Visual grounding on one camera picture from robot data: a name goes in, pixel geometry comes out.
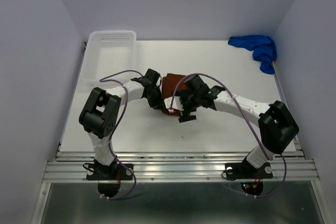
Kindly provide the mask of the brown towel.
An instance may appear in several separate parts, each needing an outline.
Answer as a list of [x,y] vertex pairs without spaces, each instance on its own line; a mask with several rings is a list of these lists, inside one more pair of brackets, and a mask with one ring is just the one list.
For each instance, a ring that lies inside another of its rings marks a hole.
[[[162,96],[163,96],[164,99],[172,96],[176,85],[179,83],[179,81],[184,76],[185,75],[168,73],[165,77],[163,77],[163,79],[162,79]],[[187,89],[187,87],[185,86],[184,82],[181,82],[181,84],[179,85],[177,90],[180,91],[180,90],[186,90],[186,89]],[[173,113],[169,113],[168,109],[166,109],[166,108],[162,108],[161,112],[163,114],[168,115],[168,116],[179,116],[178,111],[174,111]]]

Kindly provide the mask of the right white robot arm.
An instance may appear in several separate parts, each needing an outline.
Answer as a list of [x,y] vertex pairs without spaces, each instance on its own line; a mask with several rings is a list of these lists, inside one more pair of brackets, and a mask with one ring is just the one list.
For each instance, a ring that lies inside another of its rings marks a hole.
[[202,80],[202,74],[185,76],[180,83],[185,84],[186,89],[174,89],[172,96],[164,100],[170,113],[179,111],[180,122],[194,120],[196,117],[191,112],[199,107],[245,120],[258,143],[241,165],[243,174],[248,177],[258,174],[275,155],[281,155],[299,133],[298,124],[281,101],[263,103],[250,100],[231,93],[221,82],[210,88]]

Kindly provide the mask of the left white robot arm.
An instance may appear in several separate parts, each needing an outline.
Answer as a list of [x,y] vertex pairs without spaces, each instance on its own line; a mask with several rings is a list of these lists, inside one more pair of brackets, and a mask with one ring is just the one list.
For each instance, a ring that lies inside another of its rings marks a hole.
[[115,82],[118,86],[111,89],[92,89],[79,116],[79,123],[91,138],[94,162],[100,165],[98,171],[106,179],[113,178],[117,172],[117,166],[113,163],[116,155],[111,151],[111,137],[120,124],[128,103],[147,99],[152,109],[161,110],[164,106],[158,85],[162,78],[155,70],[148,69],[144,75],[126,83],[112,79],[113,76],[99,81]]

